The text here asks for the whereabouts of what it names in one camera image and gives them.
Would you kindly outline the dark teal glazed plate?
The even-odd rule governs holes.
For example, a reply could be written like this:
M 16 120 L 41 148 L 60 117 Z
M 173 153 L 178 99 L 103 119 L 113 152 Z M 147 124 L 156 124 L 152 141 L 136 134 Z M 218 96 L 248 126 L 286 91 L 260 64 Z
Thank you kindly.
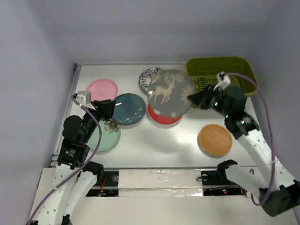
M 129 126 L 138 123 L 146 113 L 146 103 L 133 93 L 121 94 L 116 97 L 112 119 L 119 125 Z

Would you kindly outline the grey reindeer plate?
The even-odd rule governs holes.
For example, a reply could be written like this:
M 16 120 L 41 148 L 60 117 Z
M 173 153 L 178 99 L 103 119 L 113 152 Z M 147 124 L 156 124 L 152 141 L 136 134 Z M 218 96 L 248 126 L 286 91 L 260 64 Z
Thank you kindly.
M 167 69 L 156 75 L 148 87 L 148 103 L 154 113 L 178 118 L 192 106 L 188 96 L 195 94 L 195 85 L 190 76 L 178 69 Z

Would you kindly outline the mint green flower plate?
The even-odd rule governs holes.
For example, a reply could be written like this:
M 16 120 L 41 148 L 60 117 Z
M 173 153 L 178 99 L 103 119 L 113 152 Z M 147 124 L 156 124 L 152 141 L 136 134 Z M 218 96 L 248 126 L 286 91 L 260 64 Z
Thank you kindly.
M 121 131 L 119 125 L 113 120 L 101 120 L 99 124 L 101 127 L 101 142 L 97 152 L 105 152 L 112 149 L 119 142 Z M 90 150 L 95 150 L 99 140 L 99 135 L 99 129 L 96 127 L 87 143 Z

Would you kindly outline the red teal flower plate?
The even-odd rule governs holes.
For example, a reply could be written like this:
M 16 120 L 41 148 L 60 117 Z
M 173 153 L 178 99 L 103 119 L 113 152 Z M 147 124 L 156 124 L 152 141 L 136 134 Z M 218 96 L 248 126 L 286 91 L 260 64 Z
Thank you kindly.
M 171 117 L 164 117 L 159 115 L 158 113 L 154 112 L 152 107 L 148 104 L 147 105 L 147 114 L 151 121 L 158 125 L 162 126 L 175 126 L 177 123 L 179 123 L 183 116 L 180 116 L 178 118 L 171 118 Z

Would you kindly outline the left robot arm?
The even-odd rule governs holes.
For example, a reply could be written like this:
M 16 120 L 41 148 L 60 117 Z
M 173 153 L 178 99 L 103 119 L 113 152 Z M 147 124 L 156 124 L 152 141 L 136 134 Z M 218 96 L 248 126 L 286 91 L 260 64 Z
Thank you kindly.
M 100 121 L 113 117 L 115 100 L 79 100 L 73 102 L 85 111 L 81 118 L 69 116 L 63 123 L 63 141 L 57 159 L 51 191 L 33 211 L 29 225 L 70 225 L 89 190 L 104 180 L 104 167 L 92 161 L 87 145 L 95 130 L 101 131 Z

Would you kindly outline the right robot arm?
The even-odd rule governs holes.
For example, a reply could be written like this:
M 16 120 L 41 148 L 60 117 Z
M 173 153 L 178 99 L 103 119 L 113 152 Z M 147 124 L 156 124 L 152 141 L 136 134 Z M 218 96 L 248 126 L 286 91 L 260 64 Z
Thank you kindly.
M 238 185 L 257 199 L 257 206 L 271 217 L 300 204 L 300 183 L 280 163 L 273 147 L 268 145 L 255 119 L 245 111 L 247 97 L 242 88 L 229 86 L 225 90 L 209 85 L 188 99 L 201 109 L 213 109 L 224 117 L 227 130 L 247 151 L 261 176 L 242 170 L 232 159 L 217 165 L 219 183 Z

